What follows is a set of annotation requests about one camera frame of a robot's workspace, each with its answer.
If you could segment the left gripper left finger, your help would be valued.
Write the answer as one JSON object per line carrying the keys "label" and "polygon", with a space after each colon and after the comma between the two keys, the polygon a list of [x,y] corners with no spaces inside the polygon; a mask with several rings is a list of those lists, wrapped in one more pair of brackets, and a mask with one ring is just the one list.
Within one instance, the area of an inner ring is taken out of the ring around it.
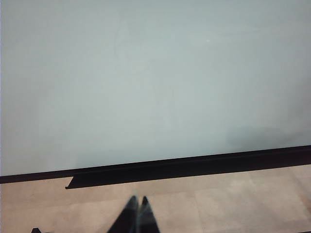
{"label": "left gripper left finger", "polygon": [[138,199],[136,196],[132,196],[107,232],[133,233],[135,231],[137,214]]}

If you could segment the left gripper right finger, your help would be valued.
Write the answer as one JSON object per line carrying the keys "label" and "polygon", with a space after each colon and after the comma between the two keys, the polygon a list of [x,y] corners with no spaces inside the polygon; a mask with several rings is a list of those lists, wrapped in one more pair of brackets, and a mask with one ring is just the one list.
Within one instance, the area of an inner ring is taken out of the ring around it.
{"label": "left gripper right finger", "polygon": [[140,232],[160,233],[153,210],[146,196],[143,197],[140,207]]}

